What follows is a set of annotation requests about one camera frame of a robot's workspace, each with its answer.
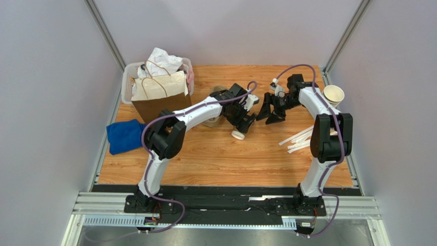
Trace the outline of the brown paper coffee cup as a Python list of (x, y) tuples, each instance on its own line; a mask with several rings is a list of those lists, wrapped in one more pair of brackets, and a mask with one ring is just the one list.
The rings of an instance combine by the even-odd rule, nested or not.
[(234, 138), (236, 138), (238, 140), (244, 140), (246, 137), (244, 133), (241, 133), (238, 130), (232, 130), (231, 136), (233, 136)]

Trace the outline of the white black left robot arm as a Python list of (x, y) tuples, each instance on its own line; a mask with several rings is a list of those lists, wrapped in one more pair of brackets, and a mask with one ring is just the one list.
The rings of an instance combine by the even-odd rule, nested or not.
[(148, 123), (141, 136), (142, 145), (149, 153), (148, 163), (136, 191), (126, 197), (124, 211), (151, 213), (158, 206), (161, 199), (156, 195), (165, 170), (181, 151), (185, 135), (192, 128), (223, 116), (237, 132), (246, 134), (256, 118), (250, 110), (260, 101), (253, 91), (233, 84), (230, 89), (213, 92), (188, 108), (173, 112), (163, 110), (157, 119)]

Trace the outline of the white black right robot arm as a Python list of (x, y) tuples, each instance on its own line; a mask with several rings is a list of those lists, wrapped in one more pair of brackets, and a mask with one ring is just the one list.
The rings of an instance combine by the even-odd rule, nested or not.
[(293, 195), (295, 213), (306, 215), (322, 205), (323, 188), (332, 170), (351, 153), (353, 118), (341, 113), (321, 94), (317, 84), (304, 82), (301, 74), (287, 79), (288, 92), (266, 92), (257, 116), (267, 125), (283, 122), (286, 111), (297, 106), (305, 107), (314, 118), (310, 140), (313, 156), (304, 180)]

